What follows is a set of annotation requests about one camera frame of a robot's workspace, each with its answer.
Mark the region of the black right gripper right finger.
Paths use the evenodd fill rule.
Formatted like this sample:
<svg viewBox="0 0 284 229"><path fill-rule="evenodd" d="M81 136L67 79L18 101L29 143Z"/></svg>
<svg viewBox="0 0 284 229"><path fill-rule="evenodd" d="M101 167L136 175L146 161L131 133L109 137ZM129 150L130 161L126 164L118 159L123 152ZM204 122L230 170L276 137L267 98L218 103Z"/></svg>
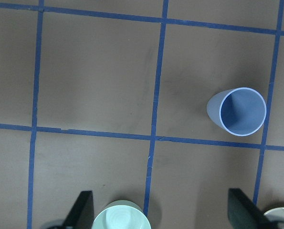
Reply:
<svg viewBox="0 0 284 229"><path fill-rule="evenodd" d="M239 188L228 190L228 220L234 229L284 229L284 221L270 221Z"/></svg>

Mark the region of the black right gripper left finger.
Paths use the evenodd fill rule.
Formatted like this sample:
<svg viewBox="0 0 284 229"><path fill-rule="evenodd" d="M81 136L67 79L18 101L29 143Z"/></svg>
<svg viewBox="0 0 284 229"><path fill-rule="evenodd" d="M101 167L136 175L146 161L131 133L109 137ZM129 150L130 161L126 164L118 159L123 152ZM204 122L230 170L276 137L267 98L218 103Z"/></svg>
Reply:
<svg viewBox="0 0 284 229"><path fill-rule="evenodd" d="M94 222L93 192L82 191L61 224L46 226L45 229L90 229Z"/></svg>

